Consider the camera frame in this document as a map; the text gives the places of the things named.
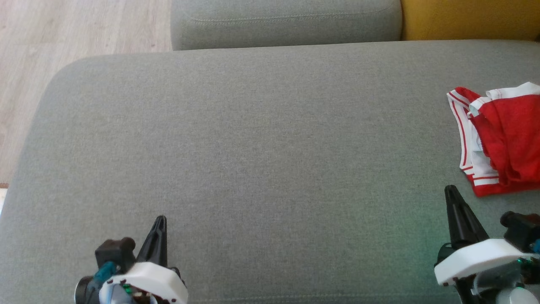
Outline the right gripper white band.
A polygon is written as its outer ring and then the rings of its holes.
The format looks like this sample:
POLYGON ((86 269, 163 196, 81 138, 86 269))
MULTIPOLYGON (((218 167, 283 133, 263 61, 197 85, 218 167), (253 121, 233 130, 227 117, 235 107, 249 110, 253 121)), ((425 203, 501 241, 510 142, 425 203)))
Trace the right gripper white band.
POLYGON ((459 250, 441 248, 447 257, 435 265, 438 285, 454 287, 462 304, 538 304, 527 285, 539 285, 539 255, 489 239, 463 199, 455 185, 445 187, 451 246, 459 250))

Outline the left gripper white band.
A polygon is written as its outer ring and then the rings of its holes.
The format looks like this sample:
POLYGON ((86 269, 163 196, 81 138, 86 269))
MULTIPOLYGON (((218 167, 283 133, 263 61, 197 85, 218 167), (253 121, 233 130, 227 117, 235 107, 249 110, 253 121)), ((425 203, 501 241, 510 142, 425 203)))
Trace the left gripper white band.
POLYGON ((158 216, 137 255, 137 262, 124 273, 110 277, 100 289, 100 304, 135 304, 135 294, 147 292, 150 303, 187 304, 188 290, 170 268, 167 258, 167 218, 158 216))

